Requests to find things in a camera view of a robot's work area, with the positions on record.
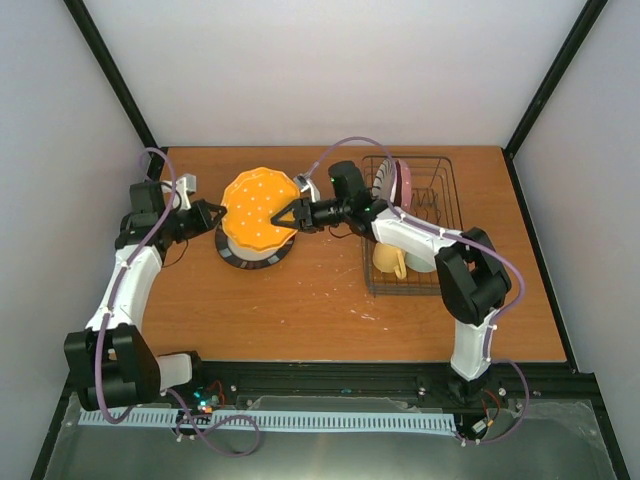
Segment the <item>yellow scalloped plate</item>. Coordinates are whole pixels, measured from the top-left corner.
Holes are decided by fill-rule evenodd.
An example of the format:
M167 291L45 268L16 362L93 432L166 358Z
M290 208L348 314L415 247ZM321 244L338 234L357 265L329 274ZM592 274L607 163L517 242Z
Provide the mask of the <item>yellow scalloped plate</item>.
M263 253L279 249L296 231L274 226L271 218L300 197L284 172L258 167L241 172L224 190L224 233L239 247Z

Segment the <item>dark striped bottom plate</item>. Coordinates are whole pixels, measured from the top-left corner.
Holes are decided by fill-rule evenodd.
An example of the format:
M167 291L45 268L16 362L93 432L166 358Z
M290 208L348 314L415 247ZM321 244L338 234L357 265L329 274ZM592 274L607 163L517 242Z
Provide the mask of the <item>dark striped bottom plate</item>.
M259 270L281 262L291 251L295 238L281 247L265 252L256 252L236 245L221 228L215 232L215 247L219 256L229 265L242 270Z

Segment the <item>white plate with blue stripes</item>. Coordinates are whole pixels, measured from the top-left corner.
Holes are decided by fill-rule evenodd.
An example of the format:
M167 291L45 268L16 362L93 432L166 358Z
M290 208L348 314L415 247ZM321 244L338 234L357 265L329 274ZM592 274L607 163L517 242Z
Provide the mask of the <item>white plate with blue stripes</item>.
M378 167L373 179L371 194L374 198L380 198L393 202L396 195L397 168L396 162L385 158Z

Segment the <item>yellow ceramic mug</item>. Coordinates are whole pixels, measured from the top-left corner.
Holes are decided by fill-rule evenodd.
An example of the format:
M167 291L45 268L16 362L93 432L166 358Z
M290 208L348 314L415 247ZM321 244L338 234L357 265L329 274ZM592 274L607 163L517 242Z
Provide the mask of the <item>yellow ceramic mug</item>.
M397 279L407 276L405 263L406 252L398 247L377 243L374 247L372 262L382 273L393 273Z

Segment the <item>pink dotted scalloped plate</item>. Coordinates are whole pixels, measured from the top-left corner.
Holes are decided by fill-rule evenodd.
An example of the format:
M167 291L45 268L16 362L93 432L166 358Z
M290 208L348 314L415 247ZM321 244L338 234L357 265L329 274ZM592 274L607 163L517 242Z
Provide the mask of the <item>pink dotted scalloped plate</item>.
M409 165L402 159L395 160L395 177L390 199L394 206L408 212L412 200L412 175Z

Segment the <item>green patterned small bowl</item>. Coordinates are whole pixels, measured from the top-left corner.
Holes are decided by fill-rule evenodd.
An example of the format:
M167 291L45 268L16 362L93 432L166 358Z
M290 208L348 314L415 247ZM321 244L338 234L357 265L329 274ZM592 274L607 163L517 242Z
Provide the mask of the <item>green patterned small bowl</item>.
M408 269L419 273L431 273L436 270L435 258L432 254L416 255L407 252L405 254L405 264Z

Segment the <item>dark wire dish rack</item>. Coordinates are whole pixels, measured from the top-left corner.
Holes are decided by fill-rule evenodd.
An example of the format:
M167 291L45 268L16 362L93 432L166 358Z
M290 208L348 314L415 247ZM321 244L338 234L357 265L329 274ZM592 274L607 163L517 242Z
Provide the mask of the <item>dark wire dish rack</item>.
M366 185L371 188L373 179L386 157L368 155L360 160L360 170ZM463 221L459 206L453 164L445 156L398 155L404 160L412 175L412 200L407 213L431 224L447 229L461 230ZM362 264L369 293L373 296L437 296L440 294L437 274L407 270L405 279L397 279L393 273L382 273L372 262L374 246L363 240Z

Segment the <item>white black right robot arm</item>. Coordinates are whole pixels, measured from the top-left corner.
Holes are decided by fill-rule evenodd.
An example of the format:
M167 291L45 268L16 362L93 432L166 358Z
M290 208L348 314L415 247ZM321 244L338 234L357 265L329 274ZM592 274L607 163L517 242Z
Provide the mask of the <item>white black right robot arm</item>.
M380 181L367 185L359 168L341 161L328 169L334 195L290 201L270 217L272 225L315 233L345 224L375 245L399 249L436 273L443 304L455 320L447 388L458 402L477 396L488 381L497 320L511 290L508 262L481 229L451 230L396 206Z

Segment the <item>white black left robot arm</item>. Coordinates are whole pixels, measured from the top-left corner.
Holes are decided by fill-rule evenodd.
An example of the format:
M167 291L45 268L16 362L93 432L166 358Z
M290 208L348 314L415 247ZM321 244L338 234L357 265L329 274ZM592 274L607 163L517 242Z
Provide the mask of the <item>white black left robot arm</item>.
M131 210L120 223L105 294L84 329L64 342L70 381L87 411L150 403L171 387L190 403L207 393L196 352L155 356L142 336L149 294L169 247L214 230L226 213L203 199L190 200L195 191L191 174L129 189Z

